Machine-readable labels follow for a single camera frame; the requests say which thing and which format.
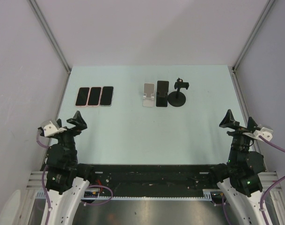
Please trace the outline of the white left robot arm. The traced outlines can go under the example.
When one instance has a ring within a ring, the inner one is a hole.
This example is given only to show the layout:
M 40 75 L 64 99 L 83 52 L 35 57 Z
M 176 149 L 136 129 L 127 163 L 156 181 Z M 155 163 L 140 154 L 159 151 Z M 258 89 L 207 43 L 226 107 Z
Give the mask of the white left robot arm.
M 62 126 L 58 119 L 46 121 L 38 128 L 40 136 L 57 140 L 47 147 L 41 178 L 46 198 L 44 225 L 72 224 L 86 189 L 96 182 L 93 166 L 78 162 L 74 140 L 87 129 L 87 124 L 79 111 L 67 122 L 73 127 Z

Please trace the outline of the black folding phone stand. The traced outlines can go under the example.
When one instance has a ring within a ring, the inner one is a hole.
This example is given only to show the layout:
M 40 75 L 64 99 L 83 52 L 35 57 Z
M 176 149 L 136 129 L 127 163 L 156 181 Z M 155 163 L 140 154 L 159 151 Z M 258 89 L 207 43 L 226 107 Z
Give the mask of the black folding phone stand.
M 168 106 L 169 81 L 157 81 L 156 107 Z

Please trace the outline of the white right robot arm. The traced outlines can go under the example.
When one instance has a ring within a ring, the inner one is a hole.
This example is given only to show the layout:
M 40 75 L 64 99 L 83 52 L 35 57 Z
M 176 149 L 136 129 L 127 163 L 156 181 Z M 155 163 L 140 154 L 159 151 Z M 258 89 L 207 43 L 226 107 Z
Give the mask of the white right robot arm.
M 264 158 L 250 147 L 255 140 L 270 141 L 273 130 L 257 125 L 252 117 L 249 117 L 247 127 L 242 127 L 231 110 L 227 111 L 219 127 L 229 128 L 227 134 L 233 139 L 227 163 L 210 168 L 209 184 L 220 188 L 239 224 L 270 225 L 271 218 L 261 200 L 263 187 L 259 178 L 259 174 L 265 171 Z

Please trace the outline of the black round base phone stand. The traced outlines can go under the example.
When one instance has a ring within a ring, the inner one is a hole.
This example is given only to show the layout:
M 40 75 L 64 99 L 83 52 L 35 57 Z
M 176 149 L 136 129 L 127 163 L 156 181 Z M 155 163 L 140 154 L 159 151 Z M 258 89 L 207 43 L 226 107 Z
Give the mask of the black round base phone stand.
M 186 96 L 180 91 L 182 88 L 188 90 L 189 83 L 184 82 L 183 79 L 178 78 L 174 84 L 175 91 L 168 95 L 168 103 L 173 107 L 181 107 L 186 102 Z

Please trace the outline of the pink cased smartphone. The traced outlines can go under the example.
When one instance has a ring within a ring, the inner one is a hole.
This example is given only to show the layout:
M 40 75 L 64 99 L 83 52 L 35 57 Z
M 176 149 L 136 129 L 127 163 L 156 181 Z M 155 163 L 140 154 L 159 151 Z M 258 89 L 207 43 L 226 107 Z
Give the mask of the pink cased smartphone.
M 79 88 L 75 106 L 86 106 L 87 105 L 89 91 L 90 91 L 89 87 Z
M 98 106 L 100 103 L 101 87 L 92 87 L 88 97 L 88 106 Z

